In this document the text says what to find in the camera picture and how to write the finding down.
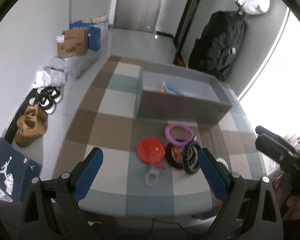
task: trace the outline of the blue gripper pad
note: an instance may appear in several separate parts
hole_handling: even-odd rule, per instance
[[[221,200],[223,204],[226,203],[228,200],[227,182],[220,174],[221,166],[219,163],[206,148],[198,152],[198,163],[215,197]]]
[[[99,148],[94,148],[95,154],[87,164],[86,168],[81,173],[75,184],[73,199],[75,202],[84,199],[103,163],[103,152]]]

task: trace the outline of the blue box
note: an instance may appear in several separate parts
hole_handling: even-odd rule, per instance
[[[42,166],[14,149],[0,138],[0,189],[14,202],[22,202],[26,191],[35,177],[39,177]],[[12,175],[12,194],[7,192],[5,180]]]
[[[69,29],[87,28],[88,29],[88,48],[93,51],[100,49],[100,28],[92,26],[90,23],[72,23],[69,25]]]

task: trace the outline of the black and white sneaker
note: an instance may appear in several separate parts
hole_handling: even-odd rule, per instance
[[[31,106],[38,104],[44,111],[47,112],[47,114],[52,114],[56,109],[54,101],[43,91],[40,94],[37,94],[35,98],[31,98],[29,100],[29,104]]]
[[[46,93],[55,103],[59,103],[62,99],[60,89],[58,87],[39,88],[37,94]]]

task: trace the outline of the screw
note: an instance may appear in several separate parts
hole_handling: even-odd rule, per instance
[[[262,180],[263,180],[263,182],[265,182],[265,183],[269,183],[269,178],[268,177],[262,177]]]
[[[62,173],[62,175],[61,175],[61,178],[63,178],[63,179],[67,179],[67,178],[69,178],[70,177],[70,173],[69,172],[64,172],[64,173]]]
[[[232,177],[234,177],[236,179],[240,177],[240,174],[237,173],[236,171],[232,172],[231,175],[232,175]]]
[[[31,180],[31,182],[32,182],[33,184],[36,184],[38,181],[39,181],[39,178],[37,178],[37,177],[35,177],[35,178],[33,178],[33,179]]]

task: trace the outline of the person's hand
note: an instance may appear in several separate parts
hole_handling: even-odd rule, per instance
[[[280,202],[282,197],[281,181],[282,176],[279,176],[272,184],[274,187],[274,194],[278,202]],[[291,196],[290,198],[288,198],[286,205],[289,207],[289,210],[285,214],[283,220],[300,219],[300,195]]]

